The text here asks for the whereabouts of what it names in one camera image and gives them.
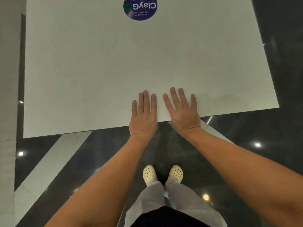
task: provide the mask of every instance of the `pant leg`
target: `pant leg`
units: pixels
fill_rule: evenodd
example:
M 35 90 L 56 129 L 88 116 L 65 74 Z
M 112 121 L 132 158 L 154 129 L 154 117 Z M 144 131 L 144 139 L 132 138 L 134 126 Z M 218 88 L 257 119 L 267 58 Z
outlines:
M 221 214 L 212 209 L 205 200 L 187 186 L 171 180 L 167 181 L 164 187 L 172 208 L 186 213 L 210 227 L 227 227 Z
M 137 218 L 149 211 L 164 206 L 164 188 L 161 182 L 157 181 L 146 187 L 131 208 L 126 212 L 124 227 L 130 227 Z

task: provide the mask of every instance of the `foot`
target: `foot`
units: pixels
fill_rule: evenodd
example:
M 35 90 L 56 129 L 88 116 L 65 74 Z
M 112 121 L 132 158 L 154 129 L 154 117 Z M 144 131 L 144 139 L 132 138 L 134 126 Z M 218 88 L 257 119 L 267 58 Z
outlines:
M 143 179 L 146 183 L 146 186 L 149 186 L 151 183 L 157 182 L 157 175 L 154 167 L 152 165 L 147 165 L 143 170 Z
M 167 181 L 173 180 L 175 182 L 181 183 L 183 179 L 183 170 L 178 165 L 174 165 L 169 172 L 169 178 Z

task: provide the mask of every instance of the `sticker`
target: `sticker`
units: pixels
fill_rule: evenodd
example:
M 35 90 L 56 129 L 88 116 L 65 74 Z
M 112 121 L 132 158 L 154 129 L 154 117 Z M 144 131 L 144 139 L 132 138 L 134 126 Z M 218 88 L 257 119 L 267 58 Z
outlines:
M 133 20 L 147 20 L 157 11 L 157 0 L 125 0 L 123 9 Z

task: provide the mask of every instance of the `forearm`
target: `forearm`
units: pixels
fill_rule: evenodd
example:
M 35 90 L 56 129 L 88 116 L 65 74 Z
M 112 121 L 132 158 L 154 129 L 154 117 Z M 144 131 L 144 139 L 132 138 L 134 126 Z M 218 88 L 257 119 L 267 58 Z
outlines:
M 61 207 L 46 227 L 116 226 L 147 141 L 128 142 Z
M 195 129 L 186 139 L 256 213 L 274 226 L 303 215 L 303 177 L 267 158 Z

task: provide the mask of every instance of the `person's left arm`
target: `person's left arm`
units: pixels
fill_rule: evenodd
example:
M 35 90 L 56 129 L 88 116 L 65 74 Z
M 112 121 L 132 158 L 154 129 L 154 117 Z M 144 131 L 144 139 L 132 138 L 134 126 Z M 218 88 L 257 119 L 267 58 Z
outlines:
M 55 213 L 45 227 L 117 226 L 124 201 L 148 142 L 158 128 L 156 95 L 139 94 L 132 103 L 127 143 L 93 174 Z

